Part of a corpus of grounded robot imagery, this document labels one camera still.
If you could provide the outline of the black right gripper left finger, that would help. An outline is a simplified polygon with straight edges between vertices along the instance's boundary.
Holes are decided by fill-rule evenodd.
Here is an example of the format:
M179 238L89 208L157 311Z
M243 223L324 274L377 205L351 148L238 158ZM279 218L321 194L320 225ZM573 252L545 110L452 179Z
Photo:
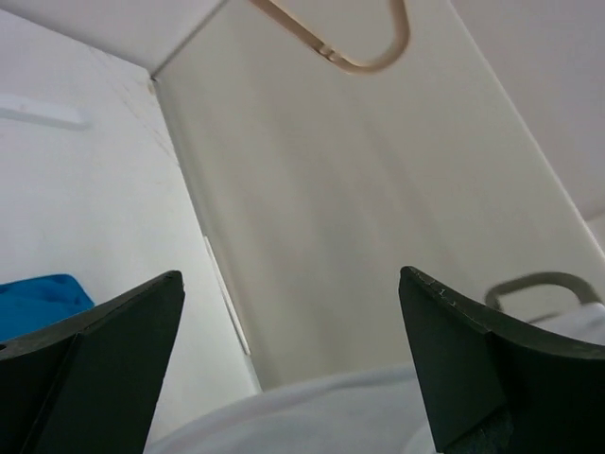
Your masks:
M4 453L141 453L184 304L180 271L1 343Z

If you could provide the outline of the beige wooden hanger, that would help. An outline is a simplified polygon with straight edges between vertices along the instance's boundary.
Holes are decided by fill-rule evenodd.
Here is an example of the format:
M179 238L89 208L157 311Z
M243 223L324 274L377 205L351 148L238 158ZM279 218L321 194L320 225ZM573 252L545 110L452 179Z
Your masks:
M411 26L403 0L253 1L314 55L352 75L375 74L405 54Z

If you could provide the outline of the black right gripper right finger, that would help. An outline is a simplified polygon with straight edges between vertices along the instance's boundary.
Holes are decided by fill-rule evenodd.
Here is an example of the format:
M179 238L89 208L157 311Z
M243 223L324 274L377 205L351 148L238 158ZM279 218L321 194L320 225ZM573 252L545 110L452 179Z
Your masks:
M404 267L399 298L439 453L601 453L604 348Z

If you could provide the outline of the blue t shirt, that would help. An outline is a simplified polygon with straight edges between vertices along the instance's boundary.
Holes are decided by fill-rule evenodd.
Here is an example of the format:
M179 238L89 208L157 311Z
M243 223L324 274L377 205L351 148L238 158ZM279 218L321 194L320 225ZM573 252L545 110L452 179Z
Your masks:
M69 274L52 274L1 285L1 341L42 329L95 306Z

